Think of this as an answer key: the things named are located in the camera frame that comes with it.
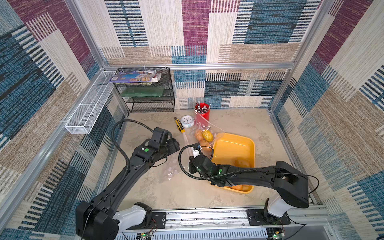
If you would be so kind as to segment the clear zipper bag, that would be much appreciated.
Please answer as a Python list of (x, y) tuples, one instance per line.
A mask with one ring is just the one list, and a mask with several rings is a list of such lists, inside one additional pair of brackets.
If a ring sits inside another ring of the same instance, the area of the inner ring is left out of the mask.
[(173, 154), (159, 166), (161, 181), (170, 181), (172, 178), (183, 174), (182, 168), (178, 162), (179, 153)]
[(180, 118), (185, 145), (197, 144), (204, 153), (211, 154), (216, 138), (224, 130), (214, 125), (202, 114), (184, 115)]

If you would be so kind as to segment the orange potato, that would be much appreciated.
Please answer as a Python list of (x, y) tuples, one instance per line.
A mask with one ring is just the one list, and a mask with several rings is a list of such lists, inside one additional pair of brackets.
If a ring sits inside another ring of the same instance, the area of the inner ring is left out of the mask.
[(204, 137), (203, 137), (203, 133), (202, 133), (201, 130), (196, 130), (196, 131), (195, 131), (195, 138), (196, 138), (199, 142), (205, 140)]

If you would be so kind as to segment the yellow lemon-like potato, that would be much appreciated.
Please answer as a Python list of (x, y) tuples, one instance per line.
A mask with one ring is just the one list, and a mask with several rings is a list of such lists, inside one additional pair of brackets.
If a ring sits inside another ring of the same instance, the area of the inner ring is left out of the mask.
[(205, 141), (212, 142), (214, 140), (214, 135), (209, 130), (203, 130), (202, 133)]

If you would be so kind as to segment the brown potato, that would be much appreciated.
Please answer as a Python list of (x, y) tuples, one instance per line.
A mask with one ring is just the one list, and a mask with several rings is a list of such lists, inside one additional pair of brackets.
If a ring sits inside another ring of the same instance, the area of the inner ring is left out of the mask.
[(237, 160), (234, 160), (234, 166), (239, 167), (239, 168), (251, 168), (252, 163), (250, 163), (250, 161), (248, 161), (248, 160), (237, 159)]
[(212, 151), (212, 148), (210, 146), (210, 142), (206, 140), (201, 140), (200, 141), (200, 146), (202, 148), (202, 151), (205, 153), (210, 153)]
[(253, 186), (249, 185), (236, 185), (230, 187), (230, 189), (236, 190), (236, 191), (241, 191), (241, 192), (248, 192), (253, 188)]

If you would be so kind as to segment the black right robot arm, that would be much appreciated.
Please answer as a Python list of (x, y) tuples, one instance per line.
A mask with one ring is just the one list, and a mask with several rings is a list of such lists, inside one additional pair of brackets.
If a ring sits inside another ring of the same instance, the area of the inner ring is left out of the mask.
[(263, 168), (241, 168), (217, 165), (203, 154), (191, 156), (189, 161), (188, 175), (193, 179), (207, 180), (220, 188), (238, 185), (270, 188), (292, 207), (309, 207), (308, 177), (286, 162), (277, 161), (274, 166)]

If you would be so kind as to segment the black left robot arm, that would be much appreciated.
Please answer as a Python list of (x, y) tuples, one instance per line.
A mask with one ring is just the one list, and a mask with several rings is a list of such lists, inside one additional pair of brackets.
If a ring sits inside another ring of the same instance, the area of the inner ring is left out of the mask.
[(76, 208), (76, 234), (84, 240), (113, 240), (133, 227), (149, 224), (151, 208), (138, 203), (126, 211), (118, 207), (135, 183), (157, 161), (178, 152), (180, 144), (176, 139), (167, 140), (159, 149), (150, 145), (135, 148), (127, 164), (129, 170), (122, 170), (117, 177), (90, 202), (82, 201)]

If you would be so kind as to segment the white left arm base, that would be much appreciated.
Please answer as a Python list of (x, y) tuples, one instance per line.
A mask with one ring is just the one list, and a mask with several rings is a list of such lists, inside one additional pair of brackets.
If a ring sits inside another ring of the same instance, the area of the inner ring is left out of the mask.
[(117, 212), (113, 220), (119, 221), (118, 232), (125, 231), (128, 228), (142, 224), (147, 215), (145, 208), (134, 205), (129, 209)]

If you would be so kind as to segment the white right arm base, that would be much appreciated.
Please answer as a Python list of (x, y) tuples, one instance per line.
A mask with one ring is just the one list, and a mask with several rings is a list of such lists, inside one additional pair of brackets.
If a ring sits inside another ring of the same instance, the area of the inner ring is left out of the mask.
[(281, 197), (276, 197), (273, 199), (268, 198), (265, 207), (267, 215), (276, 218), (282, 218), (284, 214), (291, 208), (292, 206), (287, 204)]

